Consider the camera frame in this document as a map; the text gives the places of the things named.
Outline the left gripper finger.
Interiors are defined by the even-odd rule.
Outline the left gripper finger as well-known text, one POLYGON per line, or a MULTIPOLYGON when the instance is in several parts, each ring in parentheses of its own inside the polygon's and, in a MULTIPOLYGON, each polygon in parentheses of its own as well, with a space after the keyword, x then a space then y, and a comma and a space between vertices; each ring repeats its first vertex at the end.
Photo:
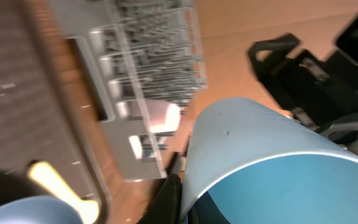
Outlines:
POLYGON ((137 224, 178 224, 180 222, 181 165, 181 154, 175 152, 168 167, 170 173, 137 224))

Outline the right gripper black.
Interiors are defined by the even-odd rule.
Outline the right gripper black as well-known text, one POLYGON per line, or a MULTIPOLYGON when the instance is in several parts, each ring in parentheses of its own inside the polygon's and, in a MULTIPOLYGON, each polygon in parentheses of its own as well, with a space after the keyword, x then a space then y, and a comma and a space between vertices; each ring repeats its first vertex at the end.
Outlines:
MULTIPOLYGON (((298 45, 291 33, 276 39, 254 42, 247 54, 256 79, 281 109, 294 109, 295 102, 274 70, 298 45)), ((307 52, 300 54, 311 87, 300 100, 306 114, 317 124, 317 132, 358 155, 358 15, 338 35, 337 50, 324 63, 307 52)))

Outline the light blue cup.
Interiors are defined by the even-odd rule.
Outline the light blue cup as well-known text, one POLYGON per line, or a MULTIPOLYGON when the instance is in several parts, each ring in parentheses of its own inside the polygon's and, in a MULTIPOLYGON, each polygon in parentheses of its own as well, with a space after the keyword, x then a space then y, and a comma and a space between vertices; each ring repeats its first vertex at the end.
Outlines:
POLYGON ((358 156, 248 98, 193 125, 181 218, 206 223, 358 223, 358 156))

